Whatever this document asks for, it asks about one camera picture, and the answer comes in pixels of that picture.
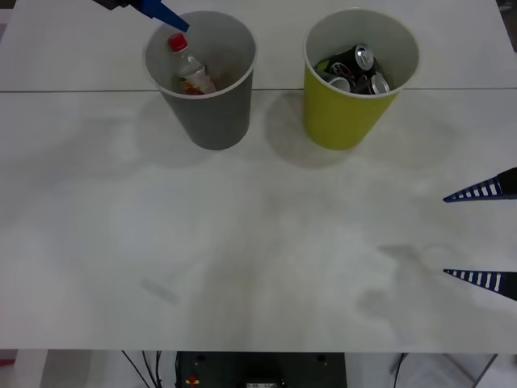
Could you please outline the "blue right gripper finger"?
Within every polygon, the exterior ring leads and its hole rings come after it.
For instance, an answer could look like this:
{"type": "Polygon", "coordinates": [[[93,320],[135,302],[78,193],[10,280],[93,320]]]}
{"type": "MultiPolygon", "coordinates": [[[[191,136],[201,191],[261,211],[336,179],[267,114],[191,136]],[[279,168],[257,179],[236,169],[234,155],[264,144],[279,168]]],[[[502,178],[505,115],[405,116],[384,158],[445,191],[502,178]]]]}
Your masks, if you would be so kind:
{"type": "Polygon", "coordinates": [[[516,171],[501,172],[495,177],[466,187],[443,198],[443,202],[469,202],[481,200],[515,200],[516,199],[516,171]]]}
{"type": "Polygon", "coordinates": [[[517,273],[516,272],[488,272],[470,271],[445,268],[443,273],[460,279],[471,285],[517,301],[517,273]]]}

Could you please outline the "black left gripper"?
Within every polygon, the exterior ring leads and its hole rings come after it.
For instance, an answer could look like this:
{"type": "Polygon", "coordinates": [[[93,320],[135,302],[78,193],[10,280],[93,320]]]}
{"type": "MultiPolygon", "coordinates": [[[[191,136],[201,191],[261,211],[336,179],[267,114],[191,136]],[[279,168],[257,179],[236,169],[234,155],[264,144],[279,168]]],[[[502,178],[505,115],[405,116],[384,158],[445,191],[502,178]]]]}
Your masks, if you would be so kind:
{"type": "Polygon", "coordinates": [[[181,32],[187,32],[190,27],[189,23],[175,14],[161,0],[94,0],[94,2],[110,11],[132,6],[150,19],[157,19],[181,32]]]}

